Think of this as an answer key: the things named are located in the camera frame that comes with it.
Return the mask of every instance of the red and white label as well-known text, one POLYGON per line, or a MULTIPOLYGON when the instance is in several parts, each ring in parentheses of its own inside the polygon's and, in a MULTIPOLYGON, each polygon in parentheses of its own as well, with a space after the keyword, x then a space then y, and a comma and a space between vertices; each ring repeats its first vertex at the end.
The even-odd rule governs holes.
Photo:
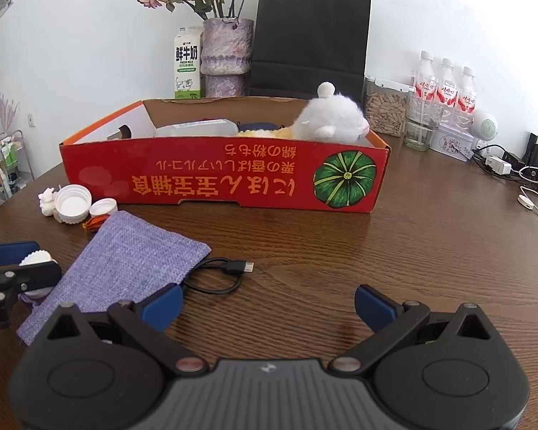
POLYGON ((420 81, 415 84, 416 96, 422 100, 431 101, 435 91, 436 85, 433 82, 420 81))
POLYGON ((475 110, 476 95, 461 94, 458 97, 457 108, 464 113, 472 113, 475 110))
POLYGON ((436 90, 436 99, 439 103, 442 103, 443 105, 448 105, 450 107, 454 107, 456 105, 456 98, 458 96, 458 89, 455 89, 453 87, 439 87, 436 90))

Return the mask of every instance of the white wall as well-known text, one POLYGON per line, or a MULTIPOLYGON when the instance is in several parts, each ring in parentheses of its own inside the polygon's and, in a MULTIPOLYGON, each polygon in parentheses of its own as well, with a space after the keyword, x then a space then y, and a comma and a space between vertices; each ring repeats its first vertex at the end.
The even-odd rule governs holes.
MULTIPOLYGON (((256 1, 244 16, 254 18, 256 1)), ((138 99, 173 92, 173 37, 199 18, 135 0, 15 0, 0 19, 0 90, 20 100, 15 126, 33 166, 60 162, 58 143, 138 99), (37 127, 27 127, 32 112, 37 127)), ((408 81, 420 50, 476 71, 478 106, 497 141, 521 153, 538 134, 538 0, 373 0, 367 74, 408 81)))

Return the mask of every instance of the milk carton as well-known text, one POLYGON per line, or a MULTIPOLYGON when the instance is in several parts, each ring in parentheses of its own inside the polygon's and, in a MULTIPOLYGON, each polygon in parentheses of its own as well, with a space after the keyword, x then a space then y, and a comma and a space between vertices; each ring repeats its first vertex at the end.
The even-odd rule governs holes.
POLYGON ((205 82, 201 76, 202 26, 179 29, 175 37, 175 98, 205 97, 205 82))

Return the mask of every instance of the container of wooden pellets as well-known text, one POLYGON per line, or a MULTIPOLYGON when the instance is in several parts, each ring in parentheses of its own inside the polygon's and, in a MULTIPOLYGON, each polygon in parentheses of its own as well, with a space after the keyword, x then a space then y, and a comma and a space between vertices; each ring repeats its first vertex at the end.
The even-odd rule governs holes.
POLYGON ((413 90, 410 85, 367 77, 365 116, 371 129, 389 136, 402 136, 405 133, 407 98, 413 90))

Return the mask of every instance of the fluffy white fur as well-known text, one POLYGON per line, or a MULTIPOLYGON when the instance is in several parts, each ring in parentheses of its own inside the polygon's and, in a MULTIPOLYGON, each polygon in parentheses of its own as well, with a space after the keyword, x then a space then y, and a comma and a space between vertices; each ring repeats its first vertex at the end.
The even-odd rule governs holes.
POLYGON ((359 106, 348 97, 334 95, 330 82, 319 86, 319 98, 311 100, 293 123, 293 139, 356 144, 369 133, 369 123, 359 106))

